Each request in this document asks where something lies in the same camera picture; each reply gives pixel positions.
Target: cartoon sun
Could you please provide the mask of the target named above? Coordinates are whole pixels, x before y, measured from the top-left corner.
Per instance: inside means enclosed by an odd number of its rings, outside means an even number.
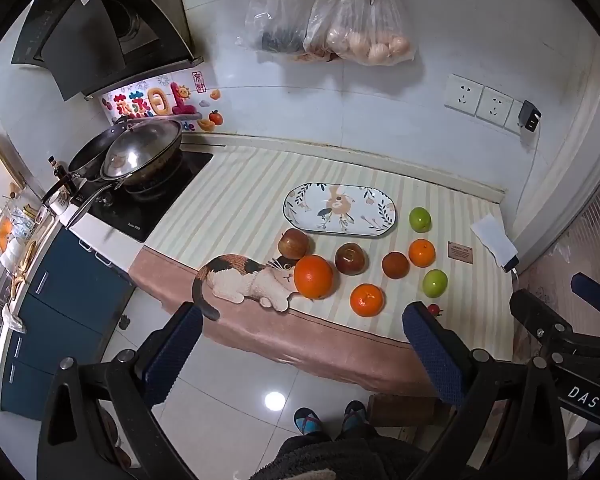
[[[187,99],[191,96],[191,91],[184,85],[178,86],[178,95],[183,99]]]

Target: clear plastic bag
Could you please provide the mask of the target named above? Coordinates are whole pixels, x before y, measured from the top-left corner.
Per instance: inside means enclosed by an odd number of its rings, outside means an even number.
[[[400,0],[316,0],[304,49],[318,58],[334,52],[360,64],[390,66],[413,59],[416,42]]]
[[[302,42],[315,0],[249,0],[237,43],[275,54],[304,54]]]

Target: person's leg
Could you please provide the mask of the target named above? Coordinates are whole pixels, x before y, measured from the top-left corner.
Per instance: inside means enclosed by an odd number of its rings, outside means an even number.
[[[366,408],[359,400],[352,400],[344,410],[342,430],[336,440],[344,438],[375,438],[379,436],[376,428],[366,420]]]
[[[276,458],[304,446],[331,441],[331,437],[324,431],[322,422],[309,408],[300,408],[297,410],[294,415],[294,422],[302,435],[286,439],[282,446],[280,446]]]

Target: cabinet handle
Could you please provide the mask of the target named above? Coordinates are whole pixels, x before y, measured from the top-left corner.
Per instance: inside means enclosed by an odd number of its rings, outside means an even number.
[[[105,264],[107,267],[112,266],[113,264],[111,263],[111,260],[107,260],[104,256],[102,256],[100,253],[96,253],[96,260],[98,260],[101,264]]]
[[[42,276],[42,279],[40,280],[40,283],[38,284],[38,288],[36,289],[36,294],[40,294],[40,291],[42,290],[42,287],[45,286],[45,282],[46,282],[46,279],[48,277],[49,277],[49,271],[45,270],[45,273]]]
[[[78,243],[80,244],[80,247],[82,247],[88,253],[93,251],[93,248],[90,245],[87,245],[86,243],[84,243],[82,240],[80,240],[80,238],[78,238]]]
[[[13,355],[14,358],[18,358],[18,356],[20,355],[20,347],[22,346],[22,338],[19,337],[18,338],[18,345],[16,346],[16,353]]]

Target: cabinet door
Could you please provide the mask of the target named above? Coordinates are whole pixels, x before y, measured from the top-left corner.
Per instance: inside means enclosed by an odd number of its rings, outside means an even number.
[[[101,334],[115,323],[133,290],[66,229],[54,239],[31,284],[30,293],[40,301]]]
[[[4,369],[0,408],[42,420],[46,396],[54,376],[14,359]]]
[[[26,294],[18,315],[27,333],[11,335],[12,342],[22,338],[16,361],[49,374],[55,374],[59,362],[68,356],[79,364],[97,362],[102,335],[96,331],[56,312],[30,294]]]

